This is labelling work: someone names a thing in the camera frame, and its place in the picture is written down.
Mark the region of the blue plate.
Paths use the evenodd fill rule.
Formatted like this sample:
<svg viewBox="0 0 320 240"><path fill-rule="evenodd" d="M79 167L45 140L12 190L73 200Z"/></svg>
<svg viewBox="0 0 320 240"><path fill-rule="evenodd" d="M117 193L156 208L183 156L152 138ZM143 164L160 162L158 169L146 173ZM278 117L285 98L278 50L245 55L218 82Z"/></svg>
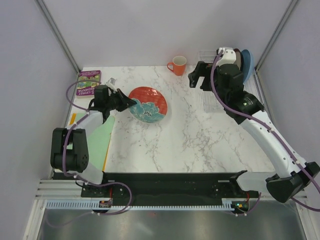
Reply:
<svg viewBox="0 0 320 240"><path fill-rule="evenodd" d="M242 72L243 72L243 84L245 84L251 77L254 70L254 56L248 49L244 49L242 52Z"/></svg>

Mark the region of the red teal floral plate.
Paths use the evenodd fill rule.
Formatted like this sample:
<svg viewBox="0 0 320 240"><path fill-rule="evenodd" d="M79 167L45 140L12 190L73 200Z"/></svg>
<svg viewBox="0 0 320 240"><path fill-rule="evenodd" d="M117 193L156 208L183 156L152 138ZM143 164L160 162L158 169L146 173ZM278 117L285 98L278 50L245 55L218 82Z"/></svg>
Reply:
<svg viewBox="0 0 320 240"><path fill-rule="evenodd" d="M167 115L167 101L155 88L148 86L136 87L128 97L136 102L134 106L129 108L131 115L143 123L157 123Z"/></svg>

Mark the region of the dark red cream plate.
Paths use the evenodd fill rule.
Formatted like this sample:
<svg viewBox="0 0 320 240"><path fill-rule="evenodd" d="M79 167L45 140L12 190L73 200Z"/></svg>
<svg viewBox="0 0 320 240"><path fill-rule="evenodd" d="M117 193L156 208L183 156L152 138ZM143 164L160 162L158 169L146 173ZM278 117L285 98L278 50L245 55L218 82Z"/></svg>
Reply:
<svg viewBox="0 0 320 240"><path fill-rule="evenodd" d="M240 71L243 71L243 54L238 48L235 48L234 52L236 55L235 64L237 65Z"/></svg>

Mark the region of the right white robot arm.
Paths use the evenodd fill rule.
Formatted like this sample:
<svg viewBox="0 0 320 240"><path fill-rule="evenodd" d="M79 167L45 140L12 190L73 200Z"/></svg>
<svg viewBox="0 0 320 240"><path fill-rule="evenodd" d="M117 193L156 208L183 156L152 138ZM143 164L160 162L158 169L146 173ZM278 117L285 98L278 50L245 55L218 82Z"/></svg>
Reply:
<svg viewBox="0 0 320 240"><path fill-rule="evenodd" d="M211 91L222 104L226 114L246 130L271 161L273 172L240 171L229 191L235 197L246 191L267 192L276 201L285 203L313 183L320 172L316 162L306 160L296 153L271 122L259 99L245 90L251 77L249 63L213 65L199 61L188 74L190 88L195 88L203 78L200 89Z"/></svg>

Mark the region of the white wire dish rack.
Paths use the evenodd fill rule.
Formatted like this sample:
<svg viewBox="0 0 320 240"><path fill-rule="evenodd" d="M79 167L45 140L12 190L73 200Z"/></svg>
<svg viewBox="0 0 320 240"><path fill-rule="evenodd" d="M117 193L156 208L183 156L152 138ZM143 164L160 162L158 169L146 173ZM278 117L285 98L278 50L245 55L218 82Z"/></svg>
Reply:
<svg viewBox="0 0 320 240"><path fill-rule="evenodd" d="M198 59L200 61L204 61L206 63L213 63L216 57L216 51L199 51ZM256 75L254 69L254 57L250 53L250 62L249 67L251 70L251 75L246 77L244 81L244 90L250 94L253 94L262 105L264 105L264 97L262 95L262 91L260 89L260 85L258 83L258 77ZM197 89L199 92L198 95L198 107L202 108L205 113L223 113L224 108L218 102L215 95L212 91L203 91L201 89Z"/></svg>

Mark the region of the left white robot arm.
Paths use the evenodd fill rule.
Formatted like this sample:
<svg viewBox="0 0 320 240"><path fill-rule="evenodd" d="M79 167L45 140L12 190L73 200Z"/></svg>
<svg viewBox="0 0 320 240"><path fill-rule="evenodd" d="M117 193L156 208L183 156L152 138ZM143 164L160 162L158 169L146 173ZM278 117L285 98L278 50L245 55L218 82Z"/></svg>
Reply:
<svg viewBox="0 0 320 240"><path fill-rule="evenodd" d="M85 114L71 126L55 128L52 132L50 165L73 177L92 185L92 191L99 197L106 196L110 185L103 180L104 173L90 163L87 137L102 126L110 112L118 112L136 105L136 101L126 96L119 88L98 85Z"/></svg>

